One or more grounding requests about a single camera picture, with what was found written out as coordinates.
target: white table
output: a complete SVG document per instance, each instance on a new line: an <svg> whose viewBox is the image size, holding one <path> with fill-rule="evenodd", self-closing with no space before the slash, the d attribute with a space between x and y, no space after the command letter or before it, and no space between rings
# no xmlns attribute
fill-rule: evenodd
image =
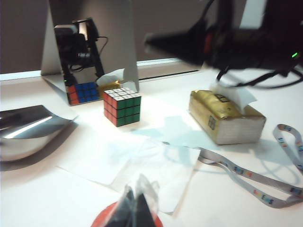
<svg viewBox="0 0 303 227"><path fill-rule="evenodd" d="M256 72L259 73L246 70L242 75L249 77ZM173 145L204 147L251 171L303 187L303 176L272 136L278 123L303 133L303 83L276 90L251 89L258 99L251 105L267 117L261 140L257 144L218 146L188 112L190 91L208 89L215 76L215 71L205 70L142 80L141 120L119 128L103 115L103 101L68 107L56 89L40 77L2 81L1 110L43 104L61 117L74 113L79 117L34 158L1 172L1 226L90 226L96 215L120 194L70 174L56 164L62 158L72 158L76 149L83 150L83 155L98 149L96 138L103 142L105 130L113 136L124 132L148 135ZM275 195L283 198L280 192L275 191ZM301 226L302 214L303 204L272 209L238 186L221 168L197 162L172 217L188 227ZM164 214L160 217L164 226L169 226L169 218Z"/></svg>

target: white paper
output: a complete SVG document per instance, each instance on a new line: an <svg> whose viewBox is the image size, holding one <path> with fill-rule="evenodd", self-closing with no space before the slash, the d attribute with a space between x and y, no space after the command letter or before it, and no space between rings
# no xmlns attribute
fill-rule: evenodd
<svg viewBox="0 0 303 227"><path fill-rule="evenodd" d="M84 144L83 141L77 144L78 140L73 140L74 149L57 166L90 181L110 185L138 149L138 144L130 143L128 136L100 138L97 132L87 133L89 136ZM144 141L145 138L138 136L137 141ZM77 149L79 146L90 149Z"/></svg>
<svg viewBox="0 0 303 227"><path fill-rule="evenodd" d="M159 183L159 210L173 212L190 180L198 156L199 150L147 139L121 170L111 187L122 192L126 184L136 181L139 174L143 174L150 182Z"/></svg>
<svg viewBox="0 0 303 227"><path fill-rule="evenodd" d="M108 84L117 80L123 80L124 79L124 69L118 69L112 72L109 72L107 74L104 74L102 77L97 79L96 84L98 86Z"/></svg>
<svg viewBox="0 0 303 227"><path fill-rule="evenodd" d="M159 183L159 210L167 213L175 210L190 180L199 150L123 133L114 140L103 137L102 146L99 141L100 138L93 139L92 135L87 143L95 142L95 150L75 152L58 166L121 193L125 185L143 174L150 182Z"/></svg>
<svg viewBox="0 0 303 227"><path fill-rule="evenodd" d="M256 98L244 87L223 87L219 84L211 85L210 90L215 94L220 94L232 100L244 114L244 107L255 102Z"/></svg>

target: dark wall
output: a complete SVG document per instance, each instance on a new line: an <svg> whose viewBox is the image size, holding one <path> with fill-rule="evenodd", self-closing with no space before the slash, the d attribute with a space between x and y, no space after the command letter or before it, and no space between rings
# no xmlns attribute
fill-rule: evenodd
<svg viewBox="0 0 303 227"><path fill-rule="evenodd" d="M207 2L208 0L133 0L137 60L173 57L146 53L143 44L146 34L188 30L199 20ZM234 2L233 25L239 27L246 0ZM209 24L216 20L217 3L215 0L207 13Z"/></svg>
<svg viewBox="0 0 303 227"><path fill-rule="evenodd" d="M46 0L1 0L0 73L39 70Z"/></svg>

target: curved metal surface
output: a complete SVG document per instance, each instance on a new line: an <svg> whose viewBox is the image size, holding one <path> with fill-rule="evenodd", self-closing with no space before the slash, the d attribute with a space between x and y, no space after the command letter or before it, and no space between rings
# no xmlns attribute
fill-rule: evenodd
<svg viewBox="0 0 303 227"><path fill-rule="evenodd" d="M14 161L36 153L72 121L43 105L0 112L0 160Z"/></svg>

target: lanyard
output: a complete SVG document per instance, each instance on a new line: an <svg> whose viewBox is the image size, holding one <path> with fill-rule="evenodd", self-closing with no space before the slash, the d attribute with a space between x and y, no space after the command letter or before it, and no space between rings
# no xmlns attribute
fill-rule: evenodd
<svg viewBox="0 0 303 227"><path fill-rule="evenodd" d="M295 143L296 143L296 147L297 147L297 150L299 153L299 158L297 158L296 155L293 153L293 151L289 148L289 146L283 139L283 136L282 136L280 130L290 132L295 136ZM303 165L303 147L302 147L302 139L301 139L300 133L296 129L294 129L288 125L279 124L274 129L273 134L274 134L274 137L279 142L279 144L281 145L282 149L287 153L287 155L290 157L290 159L296 165L296 167L300 170L303 170L303 167L302 167L302 165ZM289 207L294 204L303 202L303 188L299 188L299 187L296 187L296 186L254 173L248 169L245 169L241 166L236 165L235 163L233 163L232 161L223 157L222 155L219 155L210 150L207 150L204 148L198 148L198 149L200 149L199 161L206 163L206 164L218 164L219 166L223 167L225 171L230 172L231 176L233 176L233 179L235 181L237 181L237 183L240 186L242 186L245 190L247 190L249 193L254 195L262 203L264 203L272 208L283 208L283 207ZM240 179L239 177L237 177L237 175L241 175L241 176L251 179L253 181L260 182L262 184L274 187L282 192L285 192L286 194L289 194L289 197L286 200L282 200L282 199L278 199L274 196L271 196L269 194L266 194L265 192L259 190L258 188L255 188L254 186L247 183L246 181Z"/></svg>

